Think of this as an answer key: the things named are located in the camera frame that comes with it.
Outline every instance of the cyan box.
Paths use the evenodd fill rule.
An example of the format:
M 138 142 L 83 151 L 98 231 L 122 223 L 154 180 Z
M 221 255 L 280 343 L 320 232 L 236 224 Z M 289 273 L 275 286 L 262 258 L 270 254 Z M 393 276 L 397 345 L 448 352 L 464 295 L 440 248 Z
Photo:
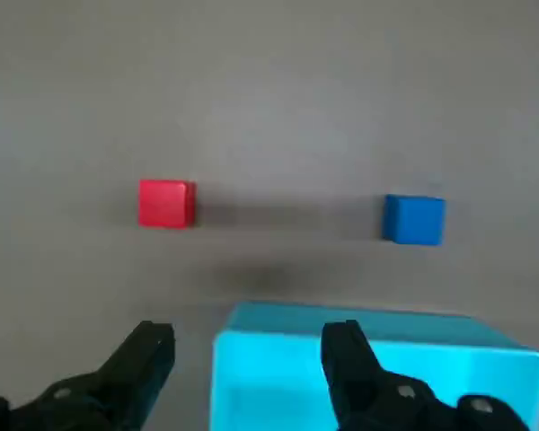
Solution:
M 214 344 L 210 431 L 332 431 L 320 359 L 328 321 L 355 319 L 381 365 L 427 382 L 449 405 L 504 400 L 539 430 L 539 352 L 461 316 L 277 303 L 238 305 Z
M 384 239 L 398 244 L 440 245 L 446 202 L 440 198 L 387 195 Z

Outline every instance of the plastic box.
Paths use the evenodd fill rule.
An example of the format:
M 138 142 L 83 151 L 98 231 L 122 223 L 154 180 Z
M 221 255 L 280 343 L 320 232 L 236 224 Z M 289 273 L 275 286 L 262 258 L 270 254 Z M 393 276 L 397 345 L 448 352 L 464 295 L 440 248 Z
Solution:
M 467 317 L 276 303 L 238 305 L 214 345 L 210 431 L 332 431 L 320 362 L 327 321 L 355 319 L 388 370 L 426 381 L 455 405 L 504 400 L 539 430 L 539 352 Z

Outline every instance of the red cube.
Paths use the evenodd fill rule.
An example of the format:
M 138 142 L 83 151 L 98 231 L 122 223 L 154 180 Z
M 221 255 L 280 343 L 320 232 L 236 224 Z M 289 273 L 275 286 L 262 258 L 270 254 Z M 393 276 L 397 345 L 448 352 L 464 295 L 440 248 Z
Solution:
M 139 223 L 185 229 L 194 223 L 196 184 L 178 180 L 141 180 Z

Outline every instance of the blue cube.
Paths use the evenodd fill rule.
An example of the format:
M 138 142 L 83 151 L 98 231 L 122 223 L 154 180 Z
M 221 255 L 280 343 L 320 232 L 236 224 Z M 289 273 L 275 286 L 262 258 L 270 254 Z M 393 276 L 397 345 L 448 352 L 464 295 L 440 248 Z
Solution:
M 446 202 L 440 198 L 387 195 L 384 239 L 398 244 L 440 245 Z

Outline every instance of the gray table surface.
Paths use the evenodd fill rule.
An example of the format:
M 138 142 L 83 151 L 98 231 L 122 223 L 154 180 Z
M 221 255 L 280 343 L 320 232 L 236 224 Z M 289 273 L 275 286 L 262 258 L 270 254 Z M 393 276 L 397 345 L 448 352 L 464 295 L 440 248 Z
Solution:
M 200 227 L 137 228 L 137 180 Z M 441 248 L 380 197 L 448 201 Z M 478 316 L 539 347 L 539 0 L 0 0 L 0 393 L 141 319 L 180 356 L 148 429 L 205 430 L 244 299 Z

